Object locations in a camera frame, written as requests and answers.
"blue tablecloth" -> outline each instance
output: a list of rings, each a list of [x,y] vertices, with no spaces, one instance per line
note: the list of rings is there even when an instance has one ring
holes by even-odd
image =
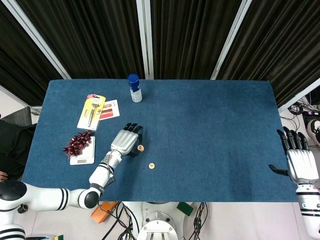
[[[126,123],[144,127],[144,152],[125,156],[103,201],[294,202],[296,186],[268,164],[286,169],[272,86],[248,80],[141,80],[131,100],[125,79],[51,81],[23,181],[38,187],[88,188],[89,177]],[[95,163],[69,165],[62,148],[83,130],[87,94],[117,99],[120,116],[95,133]],[[149,169],[155,163],[155,169]]]

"green object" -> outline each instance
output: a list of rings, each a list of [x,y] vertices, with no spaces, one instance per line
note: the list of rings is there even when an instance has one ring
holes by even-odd
[[[194,210],[194,208],[192,206],[190,206],[189,204],[187,204],[185,202],[180,202],[176,208],[179,209],[181,212],[183,212],[188,217],[190,217],[190,215],[192,214],[192,212]]]

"packaged tool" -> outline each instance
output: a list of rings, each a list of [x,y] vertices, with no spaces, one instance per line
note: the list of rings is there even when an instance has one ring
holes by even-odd
[[[86,97],[77,127],[79,129],[97,130],[105,101],[104,96],[89,94]]]

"orange object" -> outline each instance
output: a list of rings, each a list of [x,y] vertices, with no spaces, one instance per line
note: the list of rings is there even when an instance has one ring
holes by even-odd
[[[114,207],[116,206],[117,202],[109,202],[104,201],[101,205],[101,208],[98,206],[91,214],[91,218],[96,221],[96,223],[100,224],[103,223],[106,218],[109,216],[108,212],[112,212]]]

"gray floor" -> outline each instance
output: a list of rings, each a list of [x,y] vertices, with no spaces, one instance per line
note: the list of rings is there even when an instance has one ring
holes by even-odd
[[[1,92],[0,100],[12,103],[10,108],[12,112],[21,108]],[[3,110],[0,108],[0,113],[1,111],[8,112],[8,109]],[[292,117],[289,112],[281,115]],[[300,131],[306,133],[301,116],[299,116],[299,119],[301,122]],[[293,128],[291,123],[286,120],[283,120],[282,123],[290,129]],[[315,158],[320,161],[320,152],[316,149],[313,151]],[[52,234],[64,235],[65,240],[100,240],[114,220],[110,218],[101,224],[96,224],[91,219],[91,212],[92,210],[73,207],[69,207],[65,211],[56,212],[34,212],[29,210],[24,214],[17,213],[15,223],[22,225],[27,235]],[[187,239],[192,233],[192,229],[193,216],[186,217],[184,234]],[[122,231],[123,228],[118,225],[107,240],[116,240]],[[311,237],[307,236],[299,205],[296,202],[210,203],[208,220],[200,236],[202,240],[312,240]]]

